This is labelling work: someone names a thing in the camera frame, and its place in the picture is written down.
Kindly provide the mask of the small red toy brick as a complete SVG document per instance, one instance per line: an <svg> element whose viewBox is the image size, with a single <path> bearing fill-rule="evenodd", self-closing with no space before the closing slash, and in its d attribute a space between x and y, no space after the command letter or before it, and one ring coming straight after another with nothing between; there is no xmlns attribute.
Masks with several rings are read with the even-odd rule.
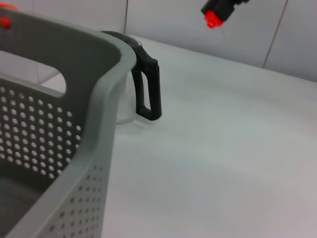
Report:
<svg viewBox="0 0 317 238"><path fill-rule="evenodd" d="M204 20L207 26L211 29L221 27L223 25L223 21L221 21L212 10L208 10L204 14Z"/></svg>

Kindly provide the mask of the grey-green perforated storage basket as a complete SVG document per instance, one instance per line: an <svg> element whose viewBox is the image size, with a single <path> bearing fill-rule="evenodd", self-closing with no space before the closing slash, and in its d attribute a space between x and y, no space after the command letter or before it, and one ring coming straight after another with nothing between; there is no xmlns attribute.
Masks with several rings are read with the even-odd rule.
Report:
<svg viewBox="0 0 317 238"><path fill-rule="evenodd" d="M120 86L121 40L0 7L0 51L57 69L57 92L0 72L0 238L101 238Z"/></svg>

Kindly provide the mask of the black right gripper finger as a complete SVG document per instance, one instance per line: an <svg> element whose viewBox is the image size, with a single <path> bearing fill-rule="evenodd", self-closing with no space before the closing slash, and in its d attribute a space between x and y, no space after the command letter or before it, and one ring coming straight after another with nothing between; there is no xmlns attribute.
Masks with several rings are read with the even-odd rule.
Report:
<svg viewBox="0 0 317 238"><path fill-rule="evenodd" d="M208 0L202 7L201 12L206 14L212 11L215 14L223 14L230 10L230 0Z"/></svg>
<svg viewBox="0 0 317 238"><path fill-rule="evenodd" d="M235 5L248 2L249 0L218 0L215 5L215 15L221 21L226 21L235 10Z"/></svg>

